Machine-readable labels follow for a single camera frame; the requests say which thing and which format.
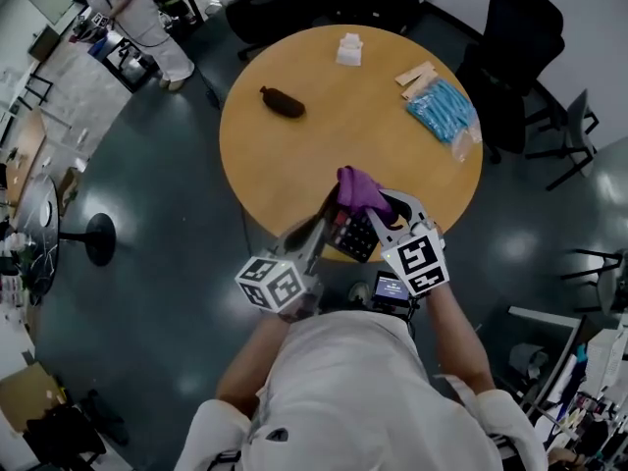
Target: round wooden table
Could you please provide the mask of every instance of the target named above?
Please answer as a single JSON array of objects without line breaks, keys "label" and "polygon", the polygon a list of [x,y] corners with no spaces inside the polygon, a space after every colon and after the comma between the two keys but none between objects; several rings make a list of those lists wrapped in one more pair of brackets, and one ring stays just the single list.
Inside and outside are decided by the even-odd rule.
[{"label": "round wooden table", "polygon": [[[362,66],[336,63],[347,32],[364,42]],[[431,61],[464,89],[433,54],[402,36],[367,26],[321,26],[272,45],[241,73],[229,92],[220,126],[225,173],[248,213],[275,236],[315,214],[336,184],[337,169],[366,171],[386,188],[421,200],[447,231],[465,210],[480,178],[482,145],[463,163],[405,110],[394,78]],[[304,117],[278,116],[260,88],[275,87],[301,101]],[[350,260],[326,246],[323,256]],[[371,260],[380,260],[377,249]]]}]

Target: purple cloth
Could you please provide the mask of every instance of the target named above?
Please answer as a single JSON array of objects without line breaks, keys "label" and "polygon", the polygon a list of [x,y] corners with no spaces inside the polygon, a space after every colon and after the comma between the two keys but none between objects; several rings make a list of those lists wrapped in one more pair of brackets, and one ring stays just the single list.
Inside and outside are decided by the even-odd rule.
[{"label": "purple cloth", "polygon": [[359,213],[370,207],[386,225],[396,222],[397,214],[378,191],[383,187],[364,171],[344,166],[338,169],[338,181],[338,204],[348,207],[351,213]]}]

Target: white wall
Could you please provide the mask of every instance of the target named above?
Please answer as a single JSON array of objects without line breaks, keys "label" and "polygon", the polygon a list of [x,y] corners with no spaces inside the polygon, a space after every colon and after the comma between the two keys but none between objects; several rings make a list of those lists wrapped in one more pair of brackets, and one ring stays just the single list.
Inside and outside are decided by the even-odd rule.
[{"label": "white wall", "polygon": [[[489,0],[428,0],[484,31]],[[564,17],[565,49],[543,71],[541,83],[567,106],[589,88],[600,119],[591,133],[597,148],[628,135],[628,0],[550,0]]]},{"label": "white wall", "polygon": [[[61,32],[78,13],[73,7],[51,26]],[[50,23],[29,0],[7,0],[0,7],[0,62],[24,72],[32,61],[27,50],[46,25]]]}]

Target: cardboard strip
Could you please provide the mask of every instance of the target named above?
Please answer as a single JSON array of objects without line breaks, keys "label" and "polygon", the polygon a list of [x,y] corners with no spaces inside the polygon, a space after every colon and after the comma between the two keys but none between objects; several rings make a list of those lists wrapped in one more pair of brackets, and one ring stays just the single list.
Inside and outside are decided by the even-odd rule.
[{"label": "cardboard strip", "polygon": [[408,101],[416,96],[419,92],[425,89],[432,80],[438,77],[439,74],[436,73],[435,70],[428,70],[426,73],[421,75],[417,80],[414,81],[412,85],[410,85],[407,89],[405,89],[401,96],[403,96]]},{"label": "cardboard strip", "polygon": [[429,70],[434,70],[434,65],[429,61],[421,63],[418,67],[414,67],[412,70],[408,70],[404,74],[401,74],[399,77],[394,80],[401,86],[407,85],[411,83],[413,80],[418,79],[420,76],[428,72]]}]

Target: black table base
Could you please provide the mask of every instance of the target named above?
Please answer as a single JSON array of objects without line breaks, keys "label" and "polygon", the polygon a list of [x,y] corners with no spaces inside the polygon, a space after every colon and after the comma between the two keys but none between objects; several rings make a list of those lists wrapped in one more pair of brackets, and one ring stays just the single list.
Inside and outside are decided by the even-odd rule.
[{"label": "black table base", "polygon": [[104,213],[91,217],[84,234],[59,233],[59,239],[83,242],[87,257],[98,267],[107,265],[116,251],[116,228],[111,218]]}]

